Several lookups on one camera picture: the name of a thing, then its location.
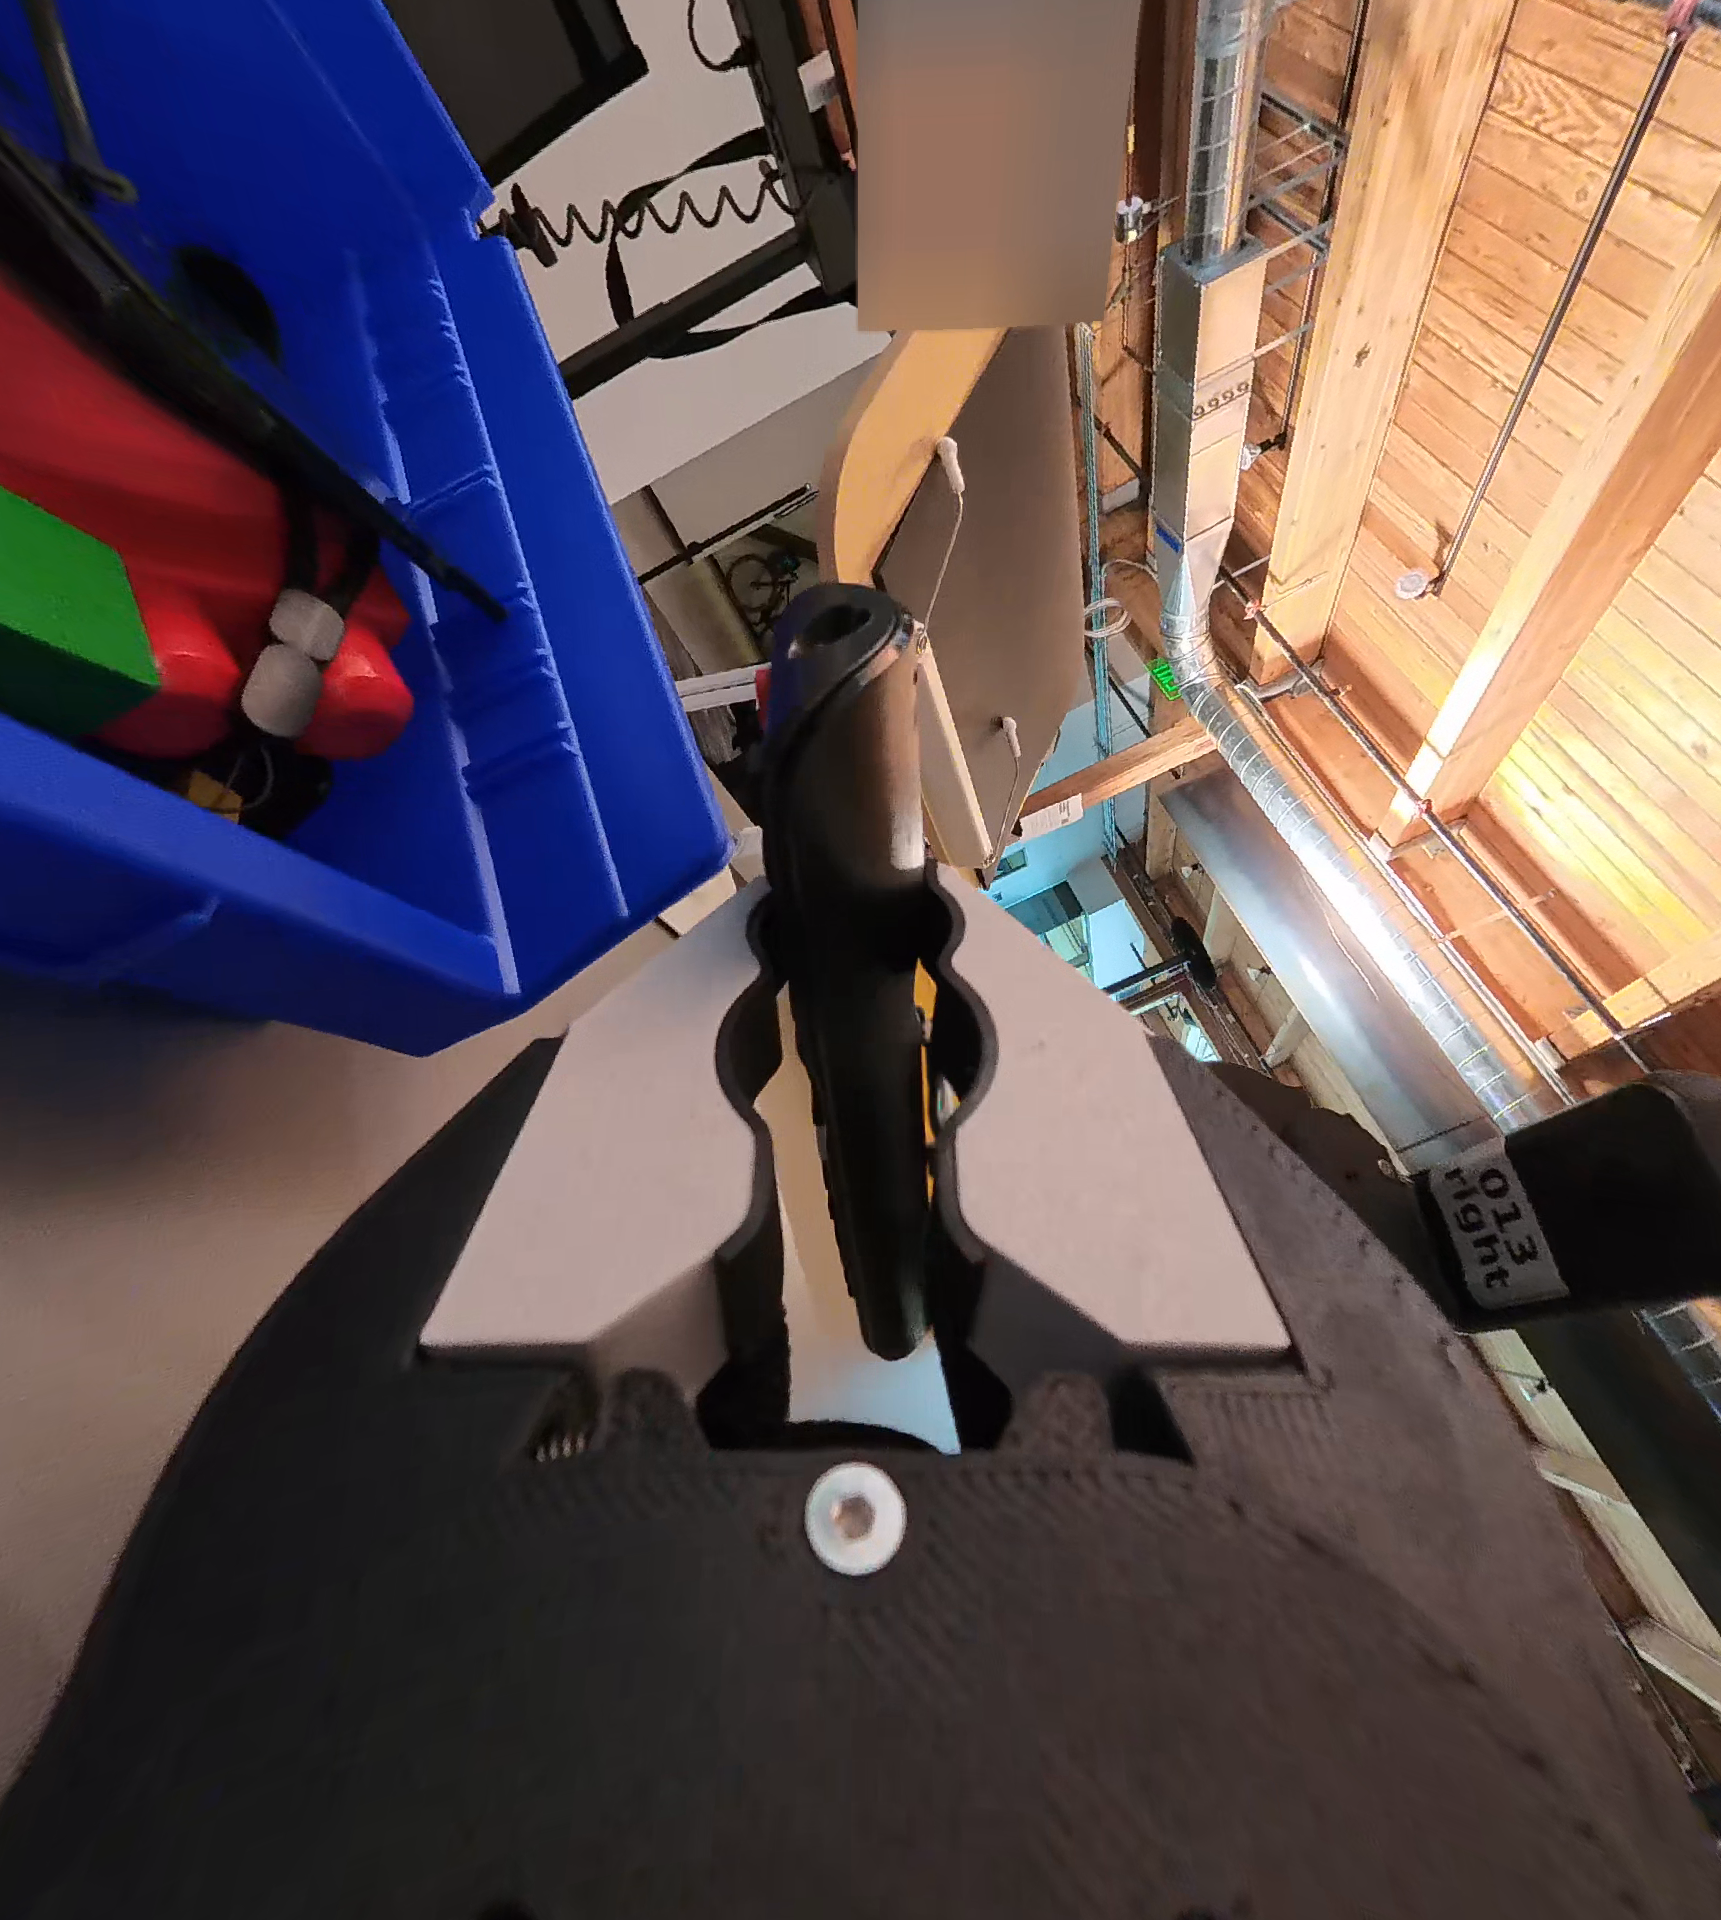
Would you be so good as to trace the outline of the black remote control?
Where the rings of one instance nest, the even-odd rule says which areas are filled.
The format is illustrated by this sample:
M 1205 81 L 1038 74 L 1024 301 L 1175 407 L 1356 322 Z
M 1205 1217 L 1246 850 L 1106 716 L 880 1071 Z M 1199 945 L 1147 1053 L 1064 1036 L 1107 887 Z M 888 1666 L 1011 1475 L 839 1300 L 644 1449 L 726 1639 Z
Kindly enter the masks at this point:
M 828 1219 L 864 1343 L 926 1332 L 926 1135 L 916 1004 L 930 897 L 914 626 L 877 588 L 781 616 L 762 744 L 769 947 L 807 1071 Z

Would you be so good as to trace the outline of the silver spiral air duct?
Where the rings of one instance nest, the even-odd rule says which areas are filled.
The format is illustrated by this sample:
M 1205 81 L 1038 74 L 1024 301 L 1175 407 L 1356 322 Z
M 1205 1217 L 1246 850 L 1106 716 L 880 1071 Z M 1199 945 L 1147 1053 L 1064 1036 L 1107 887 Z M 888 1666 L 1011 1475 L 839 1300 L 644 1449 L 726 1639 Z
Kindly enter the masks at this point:
M 1473 971 L 1423 928 L 1421 911 L 1400 901 L 1396 882 L 1375 867 L 1338 812 L 1315 796 L 1311 778 L 1293 774 L 1285 750 L 1262 742 L 1255 703 L 1220 664 L 1199 574 L 1189 563 L 1172 564 L 1160 588 L 1160 643 L 1184 707 L 1214 738 L 1248 803 L 1489 1120 L 1520 1130 L 1575 1108 L 1577 1096 L 1520 1035 L 1505 1030 Z

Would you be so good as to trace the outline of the blue plastic bin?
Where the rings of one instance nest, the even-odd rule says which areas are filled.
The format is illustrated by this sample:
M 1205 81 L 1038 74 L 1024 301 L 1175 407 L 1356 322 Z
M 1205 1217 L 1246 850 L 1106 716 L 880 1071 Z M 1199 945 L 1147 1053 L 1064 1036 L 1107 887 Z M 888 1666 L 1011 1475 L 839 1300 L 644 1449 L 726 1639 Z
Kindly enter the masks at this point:
M 717 874 L 726 835 L 488 177 L 388 4 L 0 4 L 0 267 L 378 548 L 415 712 L 300 752 L 286 590 L 213 750 L 0 715 L 0 970 L 429 1055 Z

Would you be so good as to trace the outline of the silver rectangular air duct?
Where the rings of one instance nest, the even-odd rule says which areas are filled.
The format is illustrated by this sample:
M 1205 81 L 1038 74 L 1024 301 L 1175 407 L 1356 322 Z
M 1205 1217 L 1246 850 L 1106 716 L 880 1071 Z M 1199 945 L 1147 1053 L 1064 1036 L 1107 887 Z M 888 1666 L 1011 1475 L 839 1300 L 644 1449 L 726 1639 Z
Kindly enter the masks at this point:
M 1151 555 L 1162 596 L 1182 574 L 1203 596 L 1229 540 L 1265 276 L 1257 246 L 1208 263 L 1160 253 Z

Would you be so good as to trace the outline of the small red object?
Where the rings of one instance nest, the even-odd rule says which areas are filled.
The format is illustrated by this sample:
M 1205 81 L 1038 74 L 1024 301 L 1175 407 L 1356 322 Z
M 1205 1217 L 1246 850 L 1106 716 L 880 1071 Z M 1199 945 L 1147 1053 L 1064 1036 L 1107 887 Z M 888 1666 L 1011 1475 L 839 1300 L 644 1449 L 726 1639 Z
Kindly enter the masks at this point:
M 410 613 L 351 522 L 282 491 L 172 417 L 50 319 L 0 267 L 0 489 L 122 560 L 157 689 L 85 739 L 155 759 L 213 750 L 286 590 L 343 622 L 298 735 L 303 753 L 382 753 L 415 712 L 394 648 Z

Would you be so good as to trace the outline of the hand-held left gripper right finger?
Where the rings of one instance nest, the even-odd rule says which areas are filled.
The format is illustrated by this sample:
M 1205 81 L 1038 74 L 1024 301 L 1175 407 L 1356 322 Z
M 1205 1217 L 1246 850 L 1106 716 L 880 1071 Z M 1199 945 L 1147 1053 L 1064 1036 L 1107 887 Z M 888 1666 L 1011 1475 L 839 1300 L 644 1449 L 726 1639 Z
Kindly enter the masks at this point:
M 1271 1363 L 1288 1333 L 1153 1040 L 950 870 L 939 984 L 977 1064 L 939 1141 L 943 1228 L 998 1378 Z

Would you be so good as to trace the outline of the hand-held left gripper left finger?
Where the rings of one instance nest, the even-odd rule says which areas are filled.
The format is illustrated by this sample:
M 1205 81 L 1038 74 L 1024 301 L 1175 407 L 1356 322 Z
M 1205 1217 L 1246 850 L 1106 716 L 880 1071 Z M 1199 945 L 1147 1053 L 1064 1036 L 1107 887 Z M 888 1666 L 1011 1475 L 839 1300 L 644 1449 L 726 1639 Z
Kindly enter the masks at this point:
M 421 1329 L 444 1357 L 760 1357 L 781 1223 L 757 1097 L 777 977 L 752 883 L 563 1035 Z

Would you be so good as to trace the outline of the green wooden block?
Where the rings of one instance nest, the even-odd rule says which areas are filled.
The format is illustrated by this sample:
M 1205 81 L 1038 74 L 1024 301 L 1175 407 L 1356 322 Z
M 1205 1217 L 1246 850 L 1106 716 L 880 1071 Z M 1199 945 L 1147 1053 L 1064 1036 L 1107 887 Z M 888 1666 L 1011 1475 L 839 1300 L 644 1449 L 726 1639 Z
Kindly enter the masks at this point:
M 122 559 L 0 489 L 0 715 L 39 734 L 101 734 L 160 689 Z

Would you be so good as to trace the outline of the white panel bracket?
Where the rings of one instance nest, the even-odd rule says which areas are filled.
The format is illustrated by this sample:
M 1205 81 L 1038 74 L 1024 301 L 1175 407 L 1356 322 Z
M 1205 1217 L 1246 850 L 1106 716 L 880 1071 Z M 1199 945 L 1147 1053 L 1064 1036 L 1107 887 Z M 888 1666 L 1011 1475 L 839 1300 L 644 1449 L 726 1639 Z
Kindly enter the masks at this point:
M 930 638 L 919 624 L 914 626 L 914 668 L 926 842 L 944 866 L 977 872 L 989 864 L 991 838 L 950 716 Z

